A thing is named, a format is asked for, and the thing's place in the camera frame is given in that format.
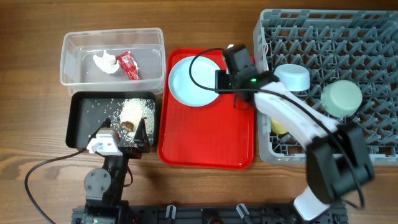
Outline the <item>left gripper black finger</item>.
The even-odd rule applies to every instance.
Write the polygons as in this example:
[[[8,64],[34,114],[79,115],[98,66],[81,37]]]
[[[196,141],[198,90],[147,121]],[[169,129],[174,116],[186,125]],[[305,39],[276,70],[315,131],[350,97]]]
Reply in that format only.
[[[136,144],[139,143],[148,143],[149,144],[149,137],[147,135],[147,131],[146,131],[146,124],[145,124],[145,119],[141,118],[138,127],[136,128],[136,133],[133,137],[133,141]]]
[[[111,126],[111,120],[110,120],[109,118],[106,118],[106,119],[103,121],[103,123],[99,126],[99,128],[98,128],[94,133],[92,133],[91,135],[89,135],[89,138],[90,138],[90,139],[95,138],[95,137],[96,137],[96,134],[98,133],[98,131],[99,131],[100,129],[102,129],[102,128],[109,128],[110,126]]]

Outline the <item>food scraps with rice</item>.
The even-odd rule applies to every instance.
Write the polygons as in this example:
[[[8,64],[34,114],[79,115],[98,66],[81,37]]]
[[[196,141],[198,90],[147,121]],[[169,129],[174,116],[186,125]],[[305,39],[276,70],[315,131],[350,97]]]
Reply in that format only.
[[[146,131],[149,142],[154,142],[155,128],[155,101],[142,98],[97,98],[83,100],[81,107],[81,120],[85,128],[93,133],[102,122],[109,118],[111,127],[116,129],[124,146],[133,144],[136,128],[141,120],[145,119]]]

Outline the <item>light blue plate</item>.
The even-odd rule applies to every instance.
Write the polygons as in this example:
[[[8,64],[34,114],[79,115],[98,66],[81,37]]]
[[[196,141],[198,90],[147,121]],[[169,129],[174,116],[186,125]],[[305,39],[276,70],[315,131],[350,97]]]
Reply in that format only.
[[[173,97],[186,106],[200,107],[215,101],[219,94],[205,90],[194,84],[189,76],[189,66],[194,56],[177,62],[168,78],[169,90]],[[202,86],[215,88],[215,72],[219,70],[214,61],[199,56],[193,63],[192,76]]]

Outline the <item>light blue small bowl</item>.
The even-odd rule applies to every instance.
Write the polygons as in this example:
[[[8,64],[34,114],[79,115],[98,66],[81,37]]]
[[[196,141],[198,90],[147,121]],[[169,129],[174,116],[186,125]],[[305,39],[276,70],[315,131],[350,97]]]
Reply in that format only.
[[[274,70],[289,91],[305,91],[310,88],[310,72],[307,68],[296,64],[279,65]]]

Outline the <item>white napkin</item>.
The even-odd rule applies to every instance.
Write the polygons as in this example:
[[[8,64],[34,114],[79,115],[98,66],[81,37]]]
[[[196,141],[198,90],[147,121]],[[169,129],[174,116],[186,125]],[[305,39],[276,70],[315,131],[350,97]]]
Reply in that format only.
[[[116,57],[114,55],[108,54],[105,50],[103,50],[102,57],[94,54],[93,60],[96,66],[107,74],[114,74],[120,68],[119,62],[117,61]]]

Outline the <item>yellow plastic cup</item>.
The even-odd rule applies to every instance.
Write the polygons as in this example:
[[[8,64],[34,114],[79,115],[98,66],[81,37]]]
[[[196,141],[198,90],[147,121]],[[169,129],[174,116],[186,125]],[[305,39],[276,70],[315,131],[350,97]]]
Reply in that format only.
[[[278,123],[275,119],[271,118],[271,131],[276,134],[286,134],[289,132],[285,129],[280,123]]]

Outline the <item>red ketchup packet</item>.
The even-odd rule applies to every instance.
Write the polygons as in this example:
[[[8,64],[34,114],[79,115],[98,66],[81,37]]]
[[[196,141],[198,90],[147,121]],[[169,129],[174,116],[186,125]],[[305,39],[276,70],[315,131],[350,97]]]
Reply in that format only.
[[[130,51],[118,55],[116,60],[130,80],[140,80],[137,63]]]

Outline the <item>mint green bowl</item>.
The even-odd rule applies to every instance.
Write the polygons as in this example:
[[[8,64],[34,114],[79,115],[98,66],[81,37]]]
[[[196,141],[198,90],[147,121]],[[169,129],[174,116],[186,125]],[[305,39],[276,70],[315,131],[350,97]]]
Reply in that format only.
[[[349,117],[358,110],[363,100],[359,86],[348,80],[340,80],[324,87],[320,101],[330,115]]]

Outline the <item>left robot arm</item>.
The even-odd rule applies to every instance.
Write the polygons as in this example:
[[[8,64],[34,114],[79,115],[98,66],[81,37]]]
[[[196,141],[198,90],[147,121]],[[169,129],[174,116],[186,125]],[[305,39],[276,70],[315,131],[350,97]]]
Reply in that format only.
[[[119,146],[118,132],[110,127],[111,121],[103,124],[89,136],[87,148],[90,153],[104,157],[100,169],[91,170],[85,177],[86,204],[83,212],[73,212],[72,223],[135,223],[134,212],[129,203],[121,199],[124,181],[130,173],[130,158],[141,158],[142,152],[150,149],[145,120],[142,118],[136,129],[133,142],[135,147],[123,149]]]

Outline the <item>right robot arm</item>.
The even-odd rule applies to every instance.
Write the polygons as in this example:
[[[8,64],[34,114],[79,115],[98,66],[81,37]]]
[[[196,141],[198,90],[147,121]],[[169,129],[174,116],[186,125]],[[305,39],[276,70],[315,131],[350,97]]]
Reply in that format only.
[[[260,72],[245,45],[222,51],[227,69],[216,73],[216,92],[240,94],[281,124],[306,150],[307,188],[290,204],[287,223],[311,223],[343,197],[374,179],[364,134],[356,123],[340,124],[311,108],[290,88],[307,69],[290,64],[287,73]]]

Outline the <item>black waste tray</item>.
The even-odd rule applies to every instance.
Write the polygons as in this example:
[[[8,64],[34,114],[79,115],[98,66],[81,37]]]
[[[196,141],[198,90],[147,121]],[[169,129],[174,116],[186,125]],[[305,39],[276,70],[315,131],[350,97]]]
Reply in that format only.
[[[156,97],[149,91],[81,91],[72,96],[65,143],[70,148],[87,146],[89,136],[108,118],[117,130],[121,147],[133,147],[135,131],[126,131],[121,124],[128,120],[138,127],[143,118],[149,144],[155,146],[159,135],[159,112]]]

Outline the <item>grey dishwasher rack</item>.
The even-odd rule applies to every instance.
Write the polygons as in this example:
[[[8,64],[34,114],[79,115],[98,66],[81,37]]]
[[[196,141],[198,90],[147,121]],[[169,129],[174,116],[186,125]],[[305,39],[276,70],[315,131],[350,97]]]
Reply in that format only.
[[[253,31],[260,71],[293,63],[310,72],[297,96],[324,112],[321,93],[339,80],[359,86],[363,100],[349,117],[365,134],[375,165],[397,164],[397,13],[266,9]]]

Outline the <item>clear plastic bin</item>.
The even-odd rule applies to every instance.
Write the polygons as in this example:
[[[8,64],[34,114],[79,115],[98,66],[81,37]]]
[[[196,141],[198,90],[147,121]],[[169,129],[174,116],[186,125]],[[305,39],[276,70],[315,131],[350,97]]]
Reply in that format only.
[[[132,53],[139,80],[130,80],[119,68],[108,74],[95,64],[104,53]],[[165,82],[165,44],[160,28],[69,32],[60,58],[60,82],[72,95],[78,91],[151,91],[160,94]]]

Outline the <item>red serving tray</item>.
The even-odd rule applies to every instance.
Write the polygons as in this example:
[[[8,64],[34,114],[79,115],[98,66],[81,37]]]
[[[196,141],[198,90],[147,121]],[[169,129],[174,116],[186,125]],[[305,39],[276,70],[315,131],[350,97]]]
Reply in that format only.
[[[254,107],[234,95],[185,106],[164,86],[157,153],[173,166],[241,170],[254,159]]]

